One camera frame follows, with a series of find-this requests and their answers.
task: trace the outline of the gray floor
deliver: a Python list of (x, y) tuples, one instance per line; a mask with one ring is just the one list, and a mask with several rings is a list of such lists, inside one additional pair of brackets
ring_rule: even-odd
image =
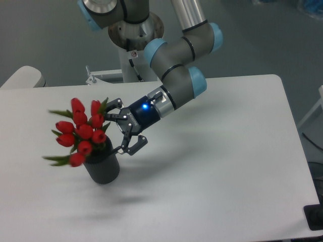
[[(319, 99), (323, 85), (323, 21), (298, 12), (294, 0), (260, 6), (251, 0), (201, 3), (225, 41), (194, 65), (206, 77), (280, 76), (298, 122)], [(151, 0), (150, 8), (163, 20), (167, 41), (182, 36), (170, 1)], [(0, 33), (0, 86), (26, 65), (39, 69), (50, 86), (84, 85), (85, 65), (93, 71), (120, 68), (107, 30), (91, 32), (76, 0), (2, 0)], [(321, 116), (305, 130), (321, 146), (322, 122)], [(308, 160), (323, 160), (321, 152), (302, 142)]]

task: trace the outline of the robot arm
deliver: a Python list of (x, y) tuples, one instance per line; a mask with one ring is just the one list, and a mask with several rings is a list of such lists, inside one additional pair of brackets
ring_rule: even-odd
[[(83, 7), (87, 7), (87, 11), (89, 11), (89, 2), (105, 2), (105, 5), (108, 2), (116, 2), (110, 17), (106, 18), (105, 24), (102, 24), (103, 21), (99, 22), (101, 28), (108, 26), (113, 21), (120, 21), (122, 18), (126, 22), (131, 22), (125, 16), (127, 18), (136, 16), (138, 20), (139, 16), (143, 17), (144, 13), (147, 14), (148, 11), (146, 19), (149, 17), (148, 0), (136, 1), (136, 4), (130, 0), (83, 0)], [(123, 107), (121, 99), (107, 104), (105, 120), (116, 122), (124, 134), (121, 146), (113, 150), (115, 153), (128, 153), (129, 155), (136, 153), (147, 144), (146, 137), (141, 135), (143, 130), (196, 98), (207, 88), (202, 72), (196, 67), (187, 69), (184, 65), (218, 49), (223, 42), (222, 32), (216, 24), (207, 22), (198, 0), (172, 0), (172, 4), (184, 36), (172, 44), (168, 44), (161, 38), (156, 38), (147, 43), (144, 48), (147, 62), (163, 84), (128, 107)], [(118, 10), (118, 6), (123, 9), (123, 15), (118, 14), (121, 12)], [(140, 14), (129, 14), (128, 9), (136, 7), (143, 7)], [(93, 19), (98, 21), (99, 18), (108, 16), (109, 13), (94, 14)], [(141, 22), (132, 22), (132, 24), (140, 25)], [(108, 113), (115, 108), (120, 109), (119, 114)], [(138, 142), (134, 146), (128, 147), (133, 136), (138, 136)]]

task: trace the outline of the black cable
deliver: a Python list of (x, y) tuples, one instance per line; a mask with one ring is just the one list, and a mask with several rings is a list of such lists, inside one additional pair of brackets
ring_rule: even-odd
[(305, 139), (307, 139), (308, 140), (308, 142), (310, 142), (313, 146), (315, 146), (317, 149), (319, 149), (319, 150), (321, 150), (321, 151), (323, 151), (323, 148), (322, 147), (320, 147), (320, 146), (318, 146), (316, 143), (314, 143), (312, 140), (310, 140), (307, 136), (306, 136), (306, 134), (304, 134), (304, 133), (302, 133), (302, 136), (304, 136), (304, 138)]

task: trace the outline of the white table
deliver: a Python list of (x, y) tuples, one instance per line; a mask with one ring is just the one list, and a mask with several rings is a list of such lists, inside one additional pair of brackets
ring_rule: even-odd
[[(79, 97), (125, 105), (160, 83), (0, 91), (1, 241), (223, 241), (322, 235), (303, 206), (317, 204), (282, 82), (274, 75), (208, 79), (208, 90), (143, 132), (149, 143), (118, 155), (119, 177), (99, 186), (50, 132)], [(114, 146), (122, 135), (107, 133)]]

